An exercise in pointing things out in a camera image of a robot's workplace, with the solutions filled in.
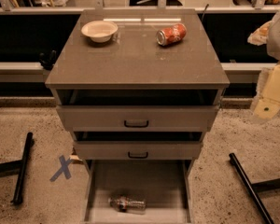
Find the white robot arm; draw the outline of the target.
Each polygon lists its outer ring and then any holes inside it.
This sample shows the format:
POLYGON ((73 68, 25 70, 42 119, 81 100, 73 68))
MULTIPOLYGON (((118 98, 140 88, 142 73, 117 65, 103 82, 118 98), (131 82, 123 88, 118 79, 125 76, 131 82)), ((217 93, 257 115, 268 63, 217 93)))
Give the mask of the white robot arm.
POLYGON ((267 54, 277 60, 273 68, 261 70, 257 94, 250 106, 253 119, 264 122, 280 111, 280 10, 252 33, 247 41, 257 46, 266 45, 267 54))

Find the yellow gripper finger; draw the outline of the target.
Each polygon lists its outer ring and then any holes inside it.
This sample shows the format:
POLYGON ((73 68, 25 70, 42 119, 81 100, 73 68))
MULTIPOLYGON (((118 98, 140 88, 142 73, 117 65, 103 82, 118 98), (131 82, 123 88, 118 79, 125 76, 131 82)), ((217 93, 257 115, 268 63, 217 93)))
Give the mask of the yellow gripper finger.
POLYGON ((251 103, 253 119, 268 121, 280 111, 280 62, 261 70, 256 92, 251 103))
POLYGON ((262 24, 254 33, 252 33, 248 39, 247 42, 252 44, 252 45, 256 45, 256 46, 260 46, 260 45, 264 45, 267 43, 267 37, 268 37, 268 33, 269 33, 269 28, 270 28, 270 22, 267 21, 264 24, 262 24))

